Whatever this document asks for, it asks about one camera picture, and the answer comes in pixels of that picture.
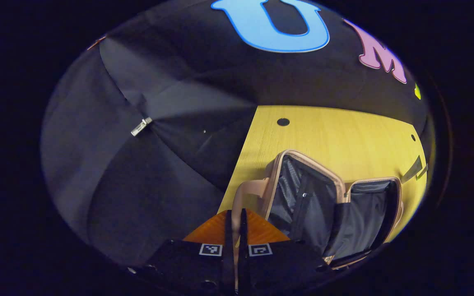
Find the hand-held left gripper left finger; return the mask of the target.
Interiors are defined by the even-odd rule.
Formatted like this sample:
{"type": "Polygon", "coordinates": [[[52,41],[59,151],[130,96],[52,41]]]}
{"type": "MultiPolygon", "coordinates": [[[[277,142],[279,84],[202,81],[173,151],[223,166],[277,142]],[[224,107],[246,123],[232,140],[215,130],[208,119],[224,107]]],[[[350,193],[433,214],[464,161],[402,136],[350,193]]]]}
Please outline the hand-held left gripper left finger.
{"type": "Polygon", "coordinates": [[[128,271],[159,296],[233,296],[235,261],[231,210],[205,221],[188,236],[169,239],[128,271]]]}

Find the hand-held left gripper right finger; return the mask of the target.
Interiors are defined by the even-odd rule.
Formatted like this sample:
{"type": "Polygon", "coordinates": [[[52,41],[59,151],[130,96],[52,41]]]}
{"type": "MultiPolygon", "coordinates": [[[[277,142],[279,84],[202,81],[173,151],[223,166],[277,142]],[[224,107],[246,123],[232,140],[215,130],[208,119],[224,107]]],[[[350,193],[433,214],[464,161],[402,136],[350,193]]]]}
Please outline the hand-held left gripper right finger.
{"type": "Polygon", "coordinates": [[[239,294],[310,294],[336,275],[308,245],[283,240],[252,210],[242,210],[239,235],[239,294]]]}

